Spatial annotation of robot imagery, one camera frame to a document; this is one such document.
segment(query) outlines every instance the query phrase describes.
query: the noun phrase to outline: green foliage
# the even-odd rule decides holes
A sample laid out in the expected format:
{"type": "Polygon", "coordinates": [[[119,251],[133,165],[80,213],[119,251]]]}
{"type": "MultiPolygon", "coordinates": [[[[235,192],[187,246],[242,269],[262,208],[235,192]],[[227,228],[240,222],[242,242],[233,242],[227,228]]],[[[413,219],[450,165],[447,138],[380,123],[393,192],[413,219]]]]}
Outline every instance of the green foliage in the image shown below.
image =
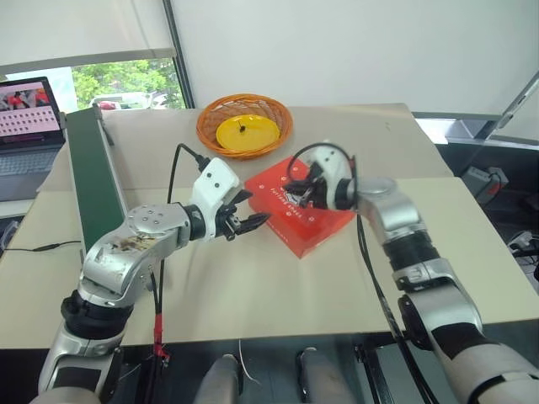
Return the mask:
{"type": "Polygon", "coordinates": [[[80,109],[87,108],[98,95],[138,91],[165,93],[167,107],[185,108],[171,59],[75,66],[72,73],[80,109]]]}

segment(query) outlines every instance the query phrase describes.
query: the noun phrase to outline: yellow lid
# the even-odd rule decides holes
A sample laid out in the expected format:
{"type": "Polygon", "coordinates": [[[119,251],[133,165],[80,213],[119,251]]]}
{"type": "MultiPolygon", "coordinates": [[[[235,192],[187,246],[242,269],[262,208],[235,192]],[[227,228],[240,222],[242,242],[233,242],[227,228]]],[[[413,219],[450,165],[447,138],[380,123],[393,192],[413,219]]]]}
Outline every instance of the yellow lid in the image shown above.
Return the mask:
{"type": "Polygon", "coordinates": [[[238,115],[225,120],[216,132],[221,146],[239,152],[261,149],[279,137],[279,127],[273,120],[254,114],[238,115]]]}

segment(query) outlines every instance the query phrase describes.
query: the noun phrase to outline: robotic arm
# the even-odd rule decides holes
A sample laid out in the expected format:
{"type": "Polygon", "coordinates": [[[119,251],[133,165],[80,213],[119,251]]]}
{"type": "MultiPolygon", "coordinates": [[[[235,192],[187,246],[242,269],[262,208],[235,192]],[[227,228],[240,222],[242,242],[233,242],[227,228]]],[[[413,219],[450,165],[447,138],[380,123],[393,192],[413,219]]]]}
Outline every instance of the robotic arm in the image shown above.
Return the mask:
{"type": "Polygon", "coordinates": [[[435,353],[460,402],[536,403],[539,370],[483,335],[477,307],[433,247],[412,201],[390,178],[355,181],[341,151],[330,145],[314,147],[307,178],[292,180],[285,189],[301,196],[303,207],[349,210],[357,202],[358,213],[368,219],[390,260],[395,284],[404,292],[398,305],[412,342],[435,353]]]}
{"type": "Polygon", "coordinates": [[[231,168],[214,158],[195,181],[189,205],[139,206],[101,237],[84,259],[77,289],[61,304],[64,320],[33,402],[107,401],[120,373],[125,324],[151,273],[189,241],[221,235],[231,241],[261,226],[268,215],[245,221],[234,215],[236,204],[250,196],[231,168]]]}

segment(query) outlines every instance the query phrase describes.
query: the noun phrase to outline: red box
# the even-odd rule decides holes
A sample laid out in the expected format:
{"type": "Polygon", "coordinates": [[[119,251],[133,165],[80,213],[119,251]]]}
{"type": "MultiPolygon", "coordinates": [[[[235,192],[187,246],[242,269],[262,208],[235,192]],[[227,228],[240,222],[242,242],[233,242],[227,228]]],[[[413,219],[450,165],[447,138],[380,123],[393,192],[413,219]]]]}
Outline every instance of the red box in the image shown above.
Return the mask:
{"type": "MultiPolygon", "coordinates": [[[[250,178],[245,188],[253,193],[249,205],[256,212],[267,212],[266,223],[280,239],[301,258],[354,217],[350,211],[302,209],[298,197],[288,194],[282,186],[289,182],[286,167],[291,157],[250,178]]],[[[294,178],[305,178],[308,168],[301,161],[292,167],[294,178]]]]}

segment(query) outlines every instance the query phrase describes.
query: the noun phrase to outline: wicker basket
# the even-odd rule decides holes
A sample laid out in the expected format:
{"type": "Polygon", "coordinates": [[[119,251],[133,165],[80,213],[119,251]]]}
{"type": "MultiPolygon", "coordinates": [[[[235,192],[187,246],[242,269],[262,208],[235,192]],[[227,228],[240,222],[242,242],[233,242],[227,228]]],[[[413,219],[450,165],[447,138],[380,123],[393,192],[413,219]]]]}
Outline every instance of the wicker basket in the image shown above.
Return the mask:
{"type": "Polygon", "coordinates": [[[282,145],[292,132],[292,117],[286,107],[272,98],[255,94],[236,94],[219,98],[208,105],[196,122],[196,133],[206,147],[226,157],[248,160],[268,154],[282,145]],[[221,147],[217,142],[217,127],[225,120],[243,114],[256,114],[273,120],[280,130],[280,137],[258,150],[234,151],[221,147]]]}

